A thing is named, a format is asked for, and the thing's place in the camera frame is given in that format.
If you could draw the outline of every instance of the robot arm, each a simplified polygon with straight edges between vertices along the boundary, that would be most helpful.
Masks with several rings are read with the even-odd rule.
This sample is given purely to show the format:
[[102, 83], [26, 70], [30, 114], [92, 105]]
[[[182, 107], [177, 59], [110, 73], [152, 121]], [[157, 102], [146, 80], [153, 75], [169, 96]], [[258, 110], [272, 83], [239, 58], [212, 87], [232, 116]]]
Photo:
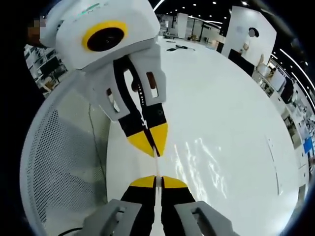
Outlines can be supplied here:
[[[162, 108], [166, 78], [156, 43], [159, 28], [147, 0], [62, 0], [49, 12], [41, 35], [42, 44], [54, 47], [84, 74], [83, 95], [120, 123], [130, 143], [152, 157], [153, 149], [163, 155], [168, 130]], [[126, 69], [138, 86], [146, 125], [128, 93]], [[149, 74], [157, 97], [152, 96]]]

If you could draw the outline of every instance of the ceiling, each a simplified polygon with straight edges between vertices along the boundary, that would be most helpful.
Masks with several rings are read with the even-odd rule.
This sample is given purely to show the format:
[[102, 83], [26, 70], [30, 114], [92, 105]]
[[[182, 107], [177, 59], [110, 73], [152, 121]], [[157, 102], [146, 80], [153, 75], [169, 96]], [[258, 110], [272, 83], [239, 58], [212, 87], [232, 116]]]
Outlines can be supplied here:
[[[276, 58], [274, 60], [291, 74], [293, 72], [304, 87], [310, 87], [310, 82], [306, 79], [298, 67], [282, 52], [287, 52], [315, 83], [315, 73], [312, 63], [315, 53], [313, 53], [313, 42], [309, 40], [309, 31], [305, 30], [305, 21], [308, 21], [311, 8], [307, 7], [305, 0], [299, 1], [300, 4], [286, 4], [282, 1], [272, 0], [165, 0], [156, 10], [156, 14], [168, 14], [175, 16], [177, 13], [186, 13], [203, 20], [228, 22], [229, 9], [234, 5], [249, 7], [260, 11], [277, 31], [277, 39], [274, 46]], [[152, 7], [155, 7], [160, 0], [149, 0]]]

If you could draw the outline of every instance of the black cable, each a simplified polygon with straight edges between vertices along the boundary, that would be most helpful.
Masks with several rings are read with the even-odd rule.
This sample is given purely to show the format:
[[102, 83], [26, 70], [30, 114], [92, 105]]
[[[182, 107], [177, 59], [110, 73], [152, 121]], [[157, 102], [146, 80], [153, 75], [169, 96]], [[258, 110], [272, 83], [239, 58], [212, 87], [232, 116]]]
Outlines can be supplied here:
[[63, 233], [61, 233], [61, 234], [59, 234], [58, 236], [64, 236], [64, 235], [66, 235], [66, 234], [68, 234], [68, 233], [70, 233], [70, 232], [73, 232], [73, 231], [78, 231], [78, 230], [81, 230], [82, 228], [73, 228], [73, 229], [71, 229], [71, 230], [67, 230], [67, 231], [65, 231], [65, 232], [63, 232]]

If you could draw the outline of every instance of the white table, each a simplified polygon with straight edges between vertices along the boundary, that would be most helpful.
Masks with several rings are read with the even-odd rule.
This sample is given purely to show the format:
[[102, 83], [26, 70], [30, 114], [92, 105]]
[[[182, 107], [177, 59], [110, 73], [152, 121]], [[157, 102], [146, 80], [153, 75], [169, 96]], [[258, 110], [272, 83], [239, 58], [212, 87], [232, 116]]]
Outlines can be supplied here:
[[[295, 208], [299, 187], [293, 144], [281, 116], [228, 58], [202, 45], [176, 42], [196, 51], [167, 52], [174, 43], [159, 42], [169, 132], [158, 171], [183, 180], [197, 201], [229, 218], [239, 235], [276, 235]], [[156, 173], [156, 161], [134, 148], [119, 124], [112, 123], [108, 199], [120, 199], [132, 181]]]

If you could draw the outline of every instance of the white pillar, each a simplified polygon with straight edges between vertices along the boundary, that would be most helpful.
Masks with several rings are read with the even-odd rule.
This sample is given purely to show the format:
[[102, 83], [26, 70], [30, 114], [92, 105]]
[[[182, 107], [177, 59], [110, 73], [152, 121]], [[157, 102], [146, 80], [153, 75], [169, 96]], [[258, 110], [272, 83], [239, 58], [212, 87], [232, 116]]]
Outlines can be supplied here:
[[188, 15], [184, 13], [177, 14], [177, 36], [179, 38], [185, 38], [187, 28]]

